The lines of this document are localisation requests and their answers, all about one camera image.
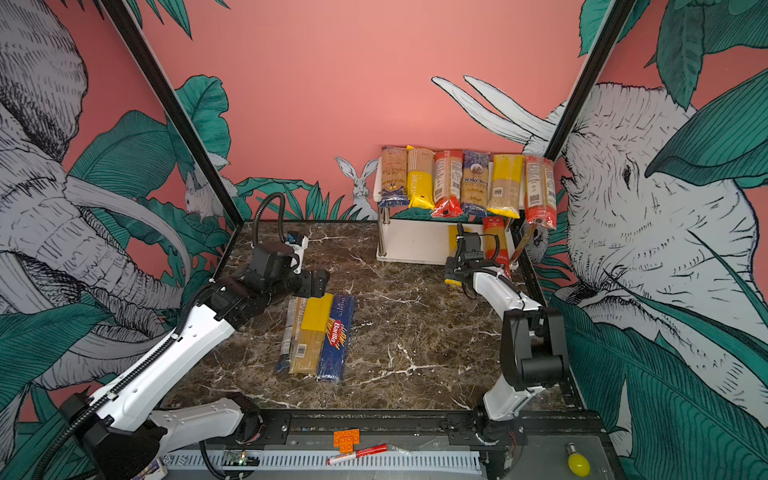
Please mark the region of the blue-bottom spaghetti bag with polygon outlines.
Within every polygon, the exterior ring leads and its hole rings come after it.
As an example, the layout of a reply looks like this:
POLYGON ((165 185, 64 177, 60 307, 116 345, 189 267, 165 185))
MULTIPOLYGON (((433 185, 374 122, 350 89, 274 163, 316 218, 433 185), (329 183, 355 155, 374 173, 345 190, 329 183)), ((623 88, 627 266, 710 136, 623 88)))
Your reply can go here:
POLYGON ((407 150, 402 147, 383 147, 379 165, 381 166, 379 206, 383 208, 407 206, 407 150))

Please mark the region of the plain yellow spaghetti bag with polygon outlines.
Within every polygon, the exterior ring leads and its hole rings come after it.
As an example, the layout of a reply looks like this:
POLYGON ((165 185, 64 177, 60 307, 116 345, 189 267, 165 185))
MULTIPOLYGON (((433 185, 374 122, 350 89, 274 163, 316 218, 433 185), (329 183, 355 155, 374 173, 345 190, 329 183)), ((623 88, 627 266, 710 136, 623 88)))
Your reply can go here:
POLYGON ((445 263, 445 283, 458 287, 463 286, 463 281, 456 273, 456 270, 460 268, 464 249, 463 233, 464 229, 461 223, 451 225, 448 229, 449 255, 445 263))

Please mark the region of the blue portrait spaghetti bag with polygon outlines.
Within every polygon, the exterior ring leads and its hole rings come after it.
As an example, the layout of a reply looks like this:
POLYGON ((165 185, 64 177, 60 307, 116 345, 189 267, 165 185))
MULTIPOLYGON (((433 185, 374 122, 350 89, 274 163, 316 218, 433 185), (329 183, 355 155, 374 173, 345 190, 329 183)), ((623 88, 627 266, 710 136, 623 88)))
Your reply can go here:
POLYGON ((487 214, 490 160, 491 155, 487 152, 463 151, 460 200, 468 215, 485 217, 487 214))

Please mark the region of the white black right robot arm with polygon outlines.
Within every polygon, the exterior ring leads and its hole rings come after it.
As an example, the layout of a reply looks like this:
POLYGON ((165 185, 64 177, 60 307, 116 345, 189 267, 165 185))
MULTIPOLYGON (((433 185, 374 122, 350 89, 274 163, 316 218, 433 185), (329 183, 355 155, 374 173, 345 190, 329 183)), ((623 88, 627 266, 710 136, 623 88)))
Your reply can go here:
POLYGON ((564 318, 559 310, 530 298, 514 285, 496 261, 498 236, 492 237, 492 256, 485 256, 484 237, 458 224, 449 235, 455 250, 445 263, 446 282, 460 286, 470 299, 485 300, 502 323, 500 377, 472 411, 466 428, 484 446, 521 444, 522 410, 569 372, 564 318))

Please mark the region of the red double spaghetti bag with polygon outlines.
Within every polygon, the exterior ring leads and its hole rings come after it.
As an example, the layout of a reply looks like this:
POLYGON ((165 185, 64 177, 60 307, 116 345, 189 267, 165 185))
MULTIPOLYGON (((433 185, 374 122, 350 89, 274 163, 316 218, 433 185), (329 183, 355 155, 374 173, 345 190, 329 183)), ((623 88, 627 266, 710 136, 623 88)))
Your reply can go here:
POLYGON ((557 228, 557 201, 554 162, 536 157, 525 157, 525 216, 530 224, 555 230, 557 228))

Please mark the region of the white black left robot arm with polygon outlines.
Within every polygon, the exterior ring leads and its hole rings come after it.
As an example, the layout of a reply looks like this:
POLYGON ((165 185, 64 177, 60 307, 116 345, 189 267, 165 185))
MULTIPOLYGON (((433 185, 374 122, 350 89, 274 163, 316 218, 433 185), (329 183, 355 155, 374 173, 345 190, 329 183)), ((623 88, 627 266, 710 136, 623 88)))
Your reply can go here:
POLYGON ((125 372, 86 396, 65 401, 65 429, 43 453, 32 476, 45 477, 68 442, 93 465, 83 478, 132 479, 156 458, 180 447, 232 436, 248 445, 262 435, 260 409, 234 393, 194 408, 158 410, 162 398, 214 347, 278 301, 320 298, 330 275, 306 270, 309 240, 291 231, 281 242, 257 243, 238 277, 202 288, 182 309, 176 327, 125 372))

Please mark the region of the blue Barilla spaghetti box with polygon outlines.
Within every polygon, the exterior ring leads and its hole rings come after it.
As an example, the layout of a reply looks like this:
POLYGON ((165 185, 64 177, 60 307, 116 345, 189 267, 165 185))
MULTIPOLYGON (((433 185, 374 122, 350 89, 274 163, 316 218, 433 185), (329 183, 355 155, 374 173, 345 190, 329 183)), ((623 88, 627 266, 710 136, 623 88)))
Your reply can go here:
POLYGON ((316 379, 321 382, 340 383, 343 376, 351 327, 357 306, 356 297, 334 297, 326 322, 325 340, 317 366, 316 379))

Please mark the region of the yellow-end spaghetti bag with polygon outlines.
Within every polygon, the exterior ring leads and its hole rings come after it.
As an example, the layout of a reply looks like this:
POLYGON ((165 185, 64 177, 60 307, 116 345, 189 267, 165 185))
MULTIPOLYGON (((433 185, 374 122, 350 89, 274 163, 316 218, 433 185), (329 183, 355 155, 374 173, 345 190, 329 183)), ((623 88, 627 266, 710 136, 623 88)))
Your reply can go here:
POLYGON ((406 187, 409 207, 432 210, 435 206, 433 198, 434 152, 413 146, 407 146, 406 152, 406 187))

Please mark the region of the red yellow narrow spaghetti bag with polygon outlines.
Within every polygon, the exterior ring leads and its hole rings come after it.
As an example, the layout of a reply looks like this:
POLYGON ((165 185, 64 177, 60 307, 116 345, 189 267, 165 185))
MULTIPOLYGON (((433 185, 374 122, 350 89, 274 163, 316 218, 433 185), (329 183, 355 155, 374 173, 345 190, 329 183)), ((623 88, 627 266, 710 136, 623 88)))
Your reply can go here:
POLYGON ((505 218, 502 216, 487 216, 483 219, 483 245, 487 260, 493 260, 510 278, 510 259, 507 249, 505 218))

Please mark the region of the yellow-top spaghetti bag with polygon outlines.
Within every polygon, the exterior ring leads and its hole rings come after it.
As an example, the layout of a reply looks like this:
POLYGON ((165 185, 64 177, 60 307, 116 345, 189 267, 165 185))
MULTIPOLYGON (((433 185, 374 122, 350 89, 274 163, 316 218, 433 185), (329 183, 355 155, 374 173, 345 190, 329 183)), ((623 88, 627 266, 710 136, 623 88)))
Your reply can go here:
POLYGON ((524 156, 494 154, 487 210, 490 213, 518 219, 523 178, 524 156))

